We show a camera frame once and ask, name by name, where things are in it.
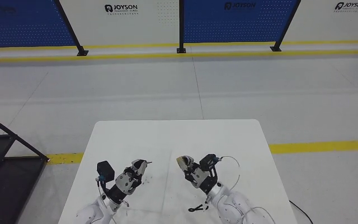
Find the white wall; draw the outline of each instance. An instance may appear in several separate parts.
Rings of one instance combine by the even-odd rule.
[[[302,0],[285,41],[358,40],[358,12],[335,12],[338,2]],[[61,0],[61,3],[82,45],[178,42],[178,0]],[[106,4],[137,4],[138,14],[108,15]]]

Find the white table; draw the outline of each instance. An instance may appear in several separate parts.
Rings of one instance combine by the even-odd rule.
[[[97,163],[107,160],[122,173],[135,159],[153,161],[133,195],[125,198],[117,223],[221,223],[216,210],[188,212],[203,203],[205,194],[184,178],[176,158],[189,155],[197,162],[208,153],[230,155],[218,163],[219,181],[256,206],[266,208],[277,224],[297,224],[271,152],[256,120],[164,120],[98,122],[77,171],[59,223],[74,223],[76,212],[98,196]]]

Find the blue panel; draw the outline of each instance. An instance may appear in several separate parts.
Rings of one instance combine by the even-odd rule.
[[[296,0],[185,0],[184,43],[277,41]]]
[[[0,47],[75,45],[53,0],[0,0]]]

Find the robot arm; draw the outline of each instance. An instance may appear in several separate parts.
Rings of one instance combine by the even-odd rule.
[[[208,154],[199,164],[190,156],[177,158],[185,179],[207,195],[206,202],[211,202],[218,210],[223,224],[269,224],[243,194],[233,192],[218,182],[215,165],[219,161],[221,159],[214,154]]]
[[[142,176],[147,165],[152,162],[146,160],[135,160],[131,167],[126,167],[116,180],[112,188],[107,189],[106,183],[114,180],[114,170],[107,162],[97,164],[99,177],[96,178],[98,189],[100,186],[103,193],[92,204],[78,211],[76,215],[77,224],[109,224],[117,210],[124,203],[127,195],[134,193],[135,189],[142,183]]]

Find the yellow floor line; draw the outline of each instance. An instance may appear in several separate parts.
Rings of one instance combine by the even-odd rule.
[[[228,43],[187,43],[184,46],[258,46],[274,45],[275,42],[228,42]],[[305,44],[358,44],[358,40],[310,40],[310,41],[283,41],[282,45],[305,45]],[[104,49],[104,48],[166,48],[178,47],[179,43],[161,44],[116,44],[116,45],[85,45],[85,49]],[[10,47],[0,48],[6,50],[68,50],[76,49],[75,46],[35,46],[35,47]]]
[[[148,58],[191,58],[191,57],[257,57],[257,56],[298,56],[298,55],[344,55],[358,54],[358,50],[288,50],[284,52],[201,52],[201,53],[152,53],[152,54],[101,54],[88,56],[47,56],[0,58],[0,62],[48,62],[65,60],[99,59],[148,59]]]
[[[272,154],[356,151],[358,150],[358,141],[270,144],[269,147]],[[82,160],[83,154],[83,152],[80,152],[47,155],[48,158],[51,159],[48,164],[79,164]]]
[[[358,150],[358,141],[270,144],[272,154]]]
[[[47,155],[50,158],[49,165],[56,164],[79,164],[83,157],[83,152],[80,153],[64,153]]]

